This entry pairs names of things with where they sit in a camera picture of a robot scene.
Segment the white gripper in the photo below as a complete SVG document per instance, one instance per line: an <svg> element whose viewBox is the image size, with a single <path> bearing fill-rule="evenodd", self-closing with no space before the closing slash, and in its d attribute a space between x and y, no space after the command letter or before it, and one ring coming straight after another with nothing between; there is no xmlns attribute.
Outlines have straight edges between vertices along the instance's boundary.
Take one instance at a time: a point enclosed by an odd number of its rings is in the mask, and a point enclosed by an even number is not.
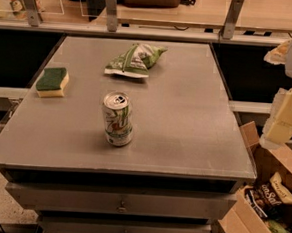
<svg viewBox="0 0 292 233"><path fill-rule="evenodd" d="M285 41L264 56L270 64L284 65L285 74L292 79L292 40ZM260 145L278 149L292 138L292 88L280 88L271 105L271 113L262 129Z"/></svg>

